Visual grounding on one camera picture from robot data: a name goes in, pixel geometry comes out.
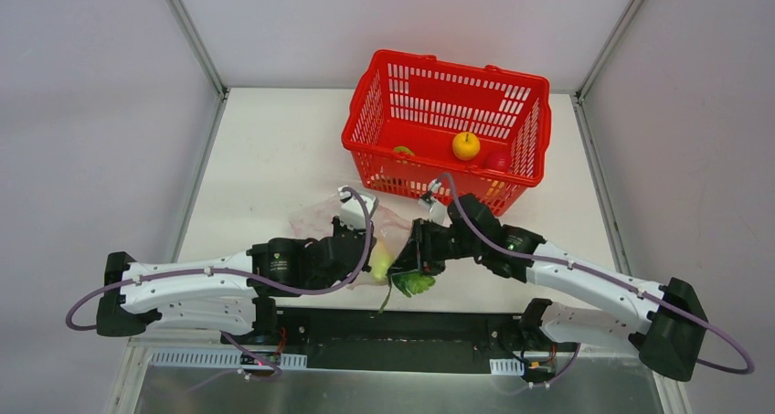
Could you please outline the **clear pink zip top bag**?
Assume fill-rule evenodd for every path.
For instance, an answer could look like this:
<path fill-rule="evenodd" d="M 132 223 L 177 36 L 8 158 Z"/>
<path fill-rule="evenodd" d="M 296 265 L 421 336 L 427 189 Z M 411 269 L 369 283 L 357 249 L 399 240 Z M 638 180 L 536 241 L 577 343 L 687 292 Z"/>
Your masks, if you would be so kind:
<path fill-rule="evenodd" d="M 353 290 L 359 286 L 388 286 L 388 268 L 407 243 L 411 222 L 393 210 L 380 205 L 377 196 L 362 192 L 372 224 L 373 244 L 369 261 L 355 280 L 347 285 Z M 367 219 L 361 204 L 348 192 L 329 196 L 309 207 L 290 214 L 289 224 L 295 237 L 322 239 L 345 231 L 363 235 Z"/>

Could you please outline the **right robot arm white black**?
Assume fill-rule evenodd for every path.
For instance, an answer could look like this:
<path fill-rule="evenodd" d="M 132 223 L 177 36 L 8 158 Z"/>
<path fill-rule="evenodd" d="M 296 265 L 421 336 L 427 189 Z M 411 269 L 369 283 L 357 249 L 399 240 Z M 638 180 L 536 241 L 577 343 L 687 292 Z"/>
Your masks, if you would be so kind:
<path fill-rule="evenodd" d="M 568 307 L 534 299 L 517 322 L 523 345 L 574 343 L 638 356 L 653 372 L 687 382 L 699 364 L 706 313 L 688 282 L 667 284 L 584 266 L 555 243 L 524 228 L 502 224 L 474 195 L 447 207 L 451 224 L 416 219 L 387 277 L 406 295 L 410 281 L 434 279 L 449 260 L 472 259 L 491 273 L 563 292 L 587 304 Z"/>

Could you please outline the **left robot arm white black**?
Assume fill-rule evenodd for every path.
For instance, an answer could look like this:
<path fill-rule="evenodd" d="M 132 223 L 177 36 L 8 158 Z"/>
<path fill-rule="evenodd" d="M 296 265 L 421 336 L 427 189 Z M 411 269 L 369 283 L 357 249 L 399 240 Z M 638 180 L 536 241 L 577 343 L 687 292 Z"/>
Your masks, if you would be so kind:
<path fill-rule="evenodd" d="M 144 333 L 151 325 L 246 335 L 257 345 L 279 332 L 274 300 L 324 295 L 366 270 L 377 240 L 339 218 L 321 239 L 274 238 L 235 254 L 186 263 L 143 263 L 109 254 L 96 332 Z"/>

